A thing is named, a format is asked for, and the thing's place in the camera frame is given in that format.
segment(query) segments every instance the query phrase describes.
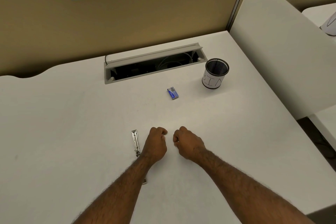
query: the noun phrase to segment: fist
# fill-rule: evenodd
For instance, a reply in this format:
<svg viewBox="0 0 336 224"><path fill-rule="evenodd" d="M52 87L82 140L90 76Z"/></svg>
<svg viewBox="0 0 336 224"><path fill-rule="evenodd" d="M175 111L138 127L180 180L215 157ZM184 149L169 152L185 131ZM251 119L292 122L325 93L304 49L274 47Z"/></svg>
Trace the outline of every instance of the fist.
<svg viewBox="0 0 336 224"><path fill-rule="evenodd" d="M186 127L180 127L180 129L175 131L173 142L180 155L193 162L196 162L202 150L206 150L202 139L186 129Z"/></svg>
<svg viewBox="0 0 336 224"><path fill-rule="evenodd" d="M158 162L167 152L165 128L151 128L141 155L149 159L151 165Z"/></svg>

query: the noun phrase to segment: mesh pen holder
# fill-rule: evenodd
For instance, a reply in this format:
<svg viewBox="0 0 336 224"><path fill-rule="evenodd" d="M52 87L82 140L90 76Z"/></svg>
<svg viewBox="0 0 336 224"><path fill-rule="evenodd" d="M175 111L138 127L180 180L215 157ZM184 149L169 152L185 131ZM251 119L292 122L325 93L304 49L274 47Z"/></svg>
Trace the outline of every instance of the mesh pen holder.
<svg viewBox="0 0 336 224"><path fill-rule="evenodd" d="M229 65L222 59L209 59L205 64L202 83L208 89L217 89L225 75L229 72Z"/></svg>

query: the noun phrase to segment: dark floor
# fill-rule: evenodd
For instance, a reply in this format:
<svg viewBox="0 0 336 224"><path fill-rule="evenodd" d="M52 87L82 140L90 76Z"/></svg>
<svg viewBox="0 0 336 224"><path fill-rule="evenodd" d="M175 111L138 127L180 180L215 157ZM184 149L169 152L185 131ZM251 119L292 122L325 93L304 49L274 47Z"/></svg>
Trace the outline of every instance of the dark floor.
<svg viewBox="0 0 336 224"><path fill-rule="evenodd" d="M328 141L324 138L324 136L319 132L319 130L315 127L311 120L309 120L308 117L302 118L297 122L336 172L336 152L330 146ZM335 224L336 205L332 205L315 213L308 214L308 217L315 224Z"/></svg>

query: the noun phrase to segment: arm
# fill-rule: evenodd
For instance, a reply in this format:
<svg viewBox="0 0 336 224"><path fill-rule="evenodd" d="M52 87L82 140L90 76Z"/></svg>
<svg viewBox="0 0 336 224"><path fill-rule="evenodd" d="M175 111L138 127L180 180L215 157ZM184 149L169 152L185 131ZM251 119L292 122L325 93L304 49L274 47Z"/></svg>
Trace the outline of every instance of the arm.
<svg viewBox="0 0 336 224"><path fill-rule="evenodd" d="M185 127L175 131L173 141L180 155L212 178L241 223L313 224L288 201L208 151Z"/></svg>
<svg viewBox="0 0 336 224"><path fill-rule="evenodd" d="M164 128L151 128L139 158L73 224L128 224L150 167L166 154Z"/></svg>

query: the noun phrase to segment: desk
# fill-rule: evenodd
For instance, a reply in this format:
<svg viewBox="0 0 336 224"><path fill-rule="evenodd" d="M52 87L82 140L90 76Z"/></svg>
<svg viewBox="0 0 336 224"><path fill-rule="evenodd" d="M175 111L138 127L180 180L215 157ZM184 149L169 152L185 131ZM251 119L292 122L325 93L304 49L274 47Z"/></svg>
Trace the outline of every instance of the desk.
<svg viewBox="0 0 336 224"><path fill-rule="evenodd" d="M336 3L305 9L302 14L320 27L336 12ZM330 36L336 42L336 36ZM309 116L317 129L336 150L336 105Z"/></svg>
<svg viewBox="0 0 336 224"><path fill-rule="evenodd" d="M229 63L220 88L202 85L204 63L105 85L104 57L0 77L2 222L71 223L135 159L131 130L143 146L152 126L168 130L168 150L131 223L239 223L208 175L174 148L181 125L305 214L336 203L336 173L227 31L108 60L194 43Z"/></svg>

